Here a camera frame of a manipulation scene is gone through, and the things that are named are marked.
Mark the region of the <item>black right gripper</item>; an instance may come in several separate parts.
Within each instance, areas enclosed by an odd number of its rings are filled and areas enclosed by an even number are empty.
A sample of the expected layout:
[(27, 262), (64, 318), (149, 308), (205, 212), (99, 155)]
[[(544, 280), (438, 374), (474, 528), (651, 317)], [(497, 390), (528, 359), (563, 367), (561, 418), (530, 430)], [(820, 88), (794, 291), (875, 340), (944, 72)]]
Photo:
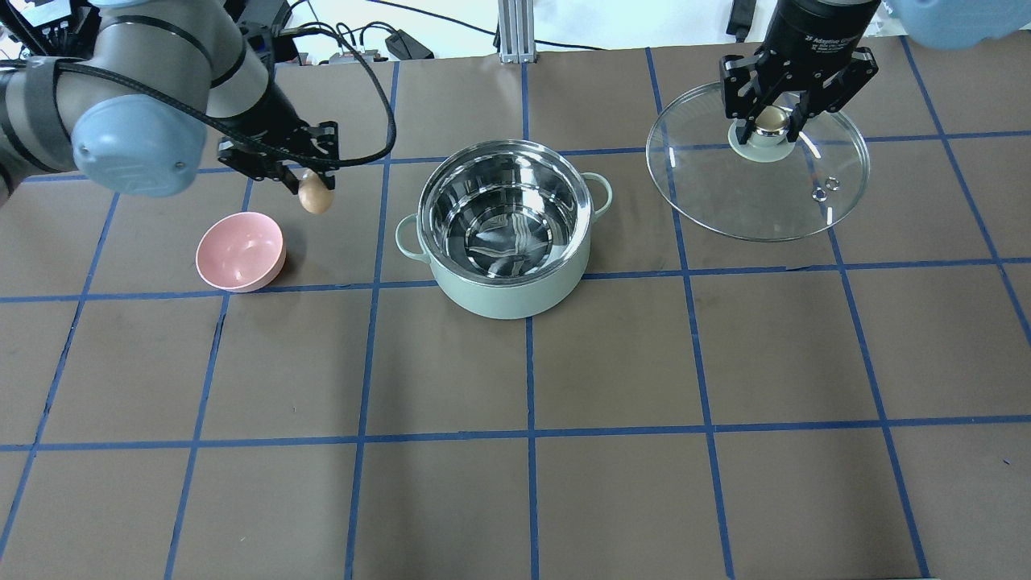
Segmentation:
[(725, 115), (738, 124), (734, 142), (745, 146), (760, 114), (787, 92), (798, 102), (785, 139), (795, 143), (809, 120), (843, 109), (879, 72), (861, 47), (879, 1), (780, 1), (762, 44), (750, 56), (719, 64)]

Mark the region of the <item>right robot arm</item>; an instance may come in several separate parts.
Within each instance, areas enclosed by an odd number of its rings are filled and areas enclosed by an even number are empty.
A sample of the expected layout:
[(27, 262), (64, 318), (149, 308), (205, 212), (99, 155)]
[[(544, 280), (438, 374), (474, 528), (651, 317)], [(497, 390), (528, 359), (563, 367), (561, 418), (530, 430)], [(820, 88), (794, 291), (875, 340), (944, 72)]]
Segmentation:
[[(879, 7), (877, 1), (778, 2), (759, 47), (719, 62), (725, 115), (734, 122), (730, 142), (747, 146), (760, 115), (788, 92), (799, 97), (785, 123), (788, 142), (809, 120), (839, 113), (879, 72), (861, 45)], [(1027, 1), (892, 1), (890, 7), (908, 36), (935, 49), (971, 48), (1030, 19)]]

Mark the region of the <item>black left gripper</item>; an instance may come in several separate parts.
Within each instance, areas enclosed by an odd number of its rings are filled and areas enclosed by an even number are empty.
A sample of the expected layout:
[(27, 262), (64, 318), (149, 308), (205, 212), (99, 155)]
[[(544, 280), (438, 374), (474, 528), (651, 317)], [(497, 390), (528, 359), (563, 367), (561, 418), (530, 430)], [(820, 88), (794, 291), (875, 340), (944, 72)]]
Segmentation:
[[(339, 169), (338, 160), (334, 159), (339, 153), (337, 122), (310, 126), (299, 117), (279, 86), (268, 86), (248, 111), (224, 118), (222, 124), (265, 146), (320, 158), (319, 179), (327, 190), (335, 190), (335, 172)], [(294, 196), (299, 193), (300, 180), (286, 165), (288, 161), (282, 155), (262, 153), (225, 135), (218, 142), (217, 161), (252, 180), (281, 181)]]

